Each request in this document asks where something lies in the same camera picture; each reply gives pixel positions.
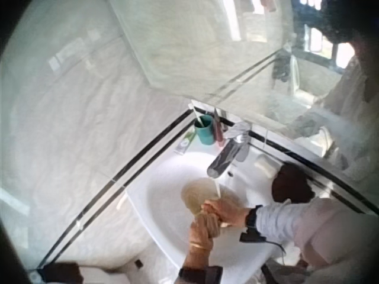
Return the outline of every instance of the chrome faucet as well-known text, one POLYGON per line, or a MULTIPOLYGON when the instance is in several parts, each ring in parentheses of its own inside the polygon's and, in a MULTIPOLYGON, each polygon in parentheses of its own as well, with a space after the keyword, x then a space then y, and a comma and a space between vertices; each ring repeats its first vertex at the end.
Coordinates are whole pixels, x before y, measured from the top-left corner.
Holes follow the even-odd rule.
POLYGON ((249 130, 250 125, 247 122, 238 122, 224 133, 224 138, 230 140, 208 167, 209 177, 220 177, 234 159, 239 162, 245 161, 249 153, 249 130))

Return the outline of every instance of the marble wall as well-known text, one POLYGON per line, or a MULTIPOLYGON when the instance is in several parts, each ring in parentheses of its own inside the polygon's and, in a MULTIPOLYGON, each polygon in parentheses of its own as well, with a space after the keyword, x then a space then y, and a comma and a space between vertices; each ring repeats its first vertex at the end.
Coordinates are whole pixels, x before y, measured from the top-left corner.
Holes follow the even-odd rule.
MULTIPOLYGON (((103 0, 32 1, 1 83, 1 220, 30 269, 188 101, 150 87, 103 0)), ((128 202, 111 204, 61 259, 112 268, 150 242, 128 202)))

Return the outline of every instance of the person's hand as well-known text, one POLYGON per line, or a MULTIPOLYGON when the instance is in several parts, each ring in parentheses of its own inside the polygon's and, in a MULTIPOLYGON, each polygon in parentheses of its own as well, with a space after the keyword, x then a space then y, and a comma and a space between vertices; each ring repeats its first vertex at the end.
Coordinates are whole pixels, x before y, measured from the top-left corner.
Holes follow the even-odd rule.
POLYGON ((189 229, 189 251, 183 267, 205 269, 208 266, 209 255, 213 248, 213 239, 210 237, 209 226, 218 226, 218 218, 205 213, 199 214, 189 229))
POLYGON ((208 231, 207 218, 206 214, 196 216, 189 229, 189 243, 198 249, 211 251, 213 249, 213 239, 208 231))
POLYGON ((222 222, 240 228, 246 226, 245 219, 250 211, 250 208, 241 208, 233 201, 223 198, 218 200, 208 199, 201 207, 204 212, 214 213, 219 216, 222 222))

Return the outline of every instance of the toothbrush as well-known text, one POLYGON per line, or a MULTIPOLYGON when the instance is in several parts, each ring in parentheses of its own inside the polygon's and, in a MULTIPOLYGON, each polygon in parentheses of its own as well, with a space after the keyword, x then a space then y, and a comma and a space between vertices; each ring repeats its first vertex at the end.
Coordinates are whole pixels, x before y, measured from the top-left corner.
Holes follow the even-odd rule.
POLYGON ((201 127, 205 127, 204 124, 203 124, 203 122, 202 122, 201 119, 200 119, 199 114, 197 113, 197 111, 196 111, 196 109, 195 109, 195 106, 194 106, 193 104, 191 105, 191 108, 194 110, 194 113, 195 113, 195 115, 196 115, 197 121, 200 123, 201 127))

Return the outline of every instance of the cup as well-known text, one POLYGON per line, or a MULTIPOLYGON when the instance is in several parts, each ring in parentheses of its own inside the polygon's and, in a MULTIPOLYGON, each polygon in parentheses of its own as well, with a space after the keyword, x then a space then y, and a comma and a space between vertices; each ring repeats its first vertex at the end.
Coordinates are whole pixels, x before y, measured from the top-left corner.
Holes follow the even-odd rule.
POLYGON ((201 143, 204 145, 212 145, 214 143, 213 136, 213 117, 210 115, 200 116, 201 121, 204 124, 204 127, 200 124, 198 120, 195 121, 195 131, 201 143))

